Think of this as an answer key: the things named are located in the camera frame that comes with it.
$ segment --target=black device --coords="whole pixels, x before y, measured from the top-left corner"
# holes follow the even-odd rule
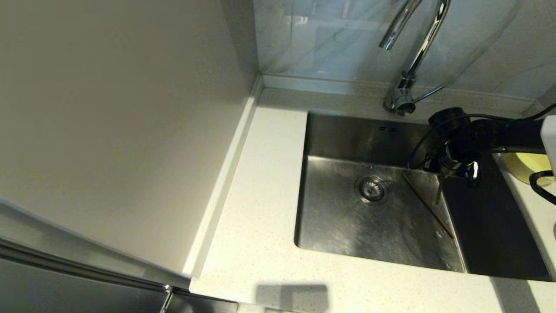
[[[431,131],[423,137],[419,145],[429,135],[434,135],[438,143],[429,149],[425,161],[418,167],[422,165],[424,170],[445,177],[465,178],[468,187],[475,188],[481,181],[480,162],[484,153],[546,154],[540,136],[544,119],[534,119],[538,116],[539,114],[526,119],[507,119],[466,114],[460,107],[438,111],[430,117]],[[488,119],[471,121],[472,117]],[[553,175],[551,171],[535,173],[531,175],[530,182],[535,192],[556,204],[556,197],[537,185],[537,179],[550,175]]]

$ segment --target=white wall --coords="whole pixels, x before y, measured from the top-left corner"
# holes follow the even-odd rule
[[[250,1],[0,3],[0,198],[181,272],[257,74]]]
[[[261,71],[392,83],[428,30],[415,11],[391,51],[378,44],[405,0],[255,0]],[[556,82],[556,1],[452,0],[417,85],[536,99]]]

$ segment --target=marble tile backsplash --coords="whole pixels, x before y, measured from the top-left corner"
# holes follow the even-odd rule
[[[404,0],[255,0],[260,69],[393,82],[436,1],[423,1],[391,51],[378,47]],[[537,99],[556,84],[555,0],[452,0],[418,71],[418,86]]]

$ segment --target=yellow object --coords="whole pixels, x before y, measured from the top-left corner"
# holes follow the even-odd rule
[[[517,179],[529,184],[529,176],[536,172],[552,170],[550,161],[545,154],[533,153],[504,153],[502,160],[509,172]],[[554,181],[554,177],[542,177],[537,183],[539,186],[548,186]]]

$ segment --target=faucet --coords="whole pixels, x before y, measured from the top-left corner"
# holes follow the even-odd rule
[[[415,9],[421,4],[422,0],[406,0],[403,6],[400,8],[396,17],[390,24],[386,34],[382,41],[380,42],[380,47],[385,50],[390,50],[401,31],[403,30],[405,24],[415,11]],[[404,116],[406,114],[411,114],[415,111],[415,104],[422,99],[442,90],[443,85],[440,85],[424,95],[417,98],[413,98],[411,95],[411,87],[417,79],[417,69],[421,65],[421,62],[425,58],[426,52],[429,50],[436,33],[440,29],[440,25],[446,16],[448,7],[450,6],[450,0],[438,0],[438,6],[435,11],[435,16],[433,22],[429,28],[429,32],[423,38],[423,43],[416,51],[415,56],[410,59],[409,68],[401,72],[401,79],[399,82],[392,86],[391,90],[388,92],[383,107],[392,113],[397,113],[398,115]]]

